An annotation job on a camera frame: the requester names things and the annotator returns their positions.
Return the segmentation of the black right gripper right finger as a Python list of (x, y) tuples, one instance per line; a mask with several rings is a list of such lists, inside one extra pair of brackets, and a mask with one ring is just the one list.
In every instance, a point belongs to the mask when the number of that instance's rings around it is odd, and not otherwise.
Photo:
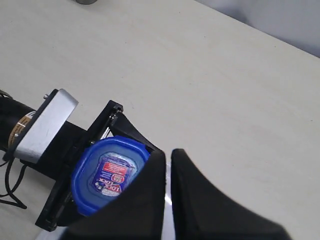
[(184, 149), (171, 154), (170, 189), (177, 240), (289, 240), (280, 224), (216, 188)]

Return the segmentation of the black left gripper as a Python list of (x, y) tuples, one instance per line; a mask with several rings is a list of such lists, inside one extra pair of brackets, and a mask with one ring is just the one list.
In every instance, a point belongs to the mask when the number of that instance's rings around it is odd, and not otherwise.
[(21, 163), (53, 179), (53, 188), (35, 224), (52, 232), (59, 225), (68, 225), (80, 217), (71, 193), (71, 176), (84, 150), (97, 142), (107, 127), (114, 136), (135, 140), (145, 145), (149, 153), (161, 151), (145, 138), (122, 113), (123, 106), (110, 100), (87, 129), (65, 122), (38, 163)]

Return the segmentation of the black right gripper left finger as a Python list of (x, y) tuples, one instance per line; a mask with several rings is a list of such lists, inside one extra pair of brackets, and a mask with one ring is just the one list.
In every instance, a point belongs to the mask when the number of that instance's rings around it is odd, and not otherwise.
[(70, 225), (63, 240), (159, 240), (166, 194), (166, 156), (154, 151), (134, 181), (111, 203)]

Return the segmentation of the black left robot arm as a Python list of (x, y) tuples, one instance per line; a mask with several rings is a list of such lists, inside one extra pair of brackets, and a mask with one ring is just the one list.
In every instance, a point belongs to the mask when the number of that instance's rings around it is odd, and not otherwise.
[(119, 196), (157, 148), (109, 101), (89, 129), (68, 117), (77, 101), (55, 89), (34, 110), (0, 94), (0, 148), (10, 169), (14, 159), (53, 179), (36, 220), (46, 231), (67, 227)]

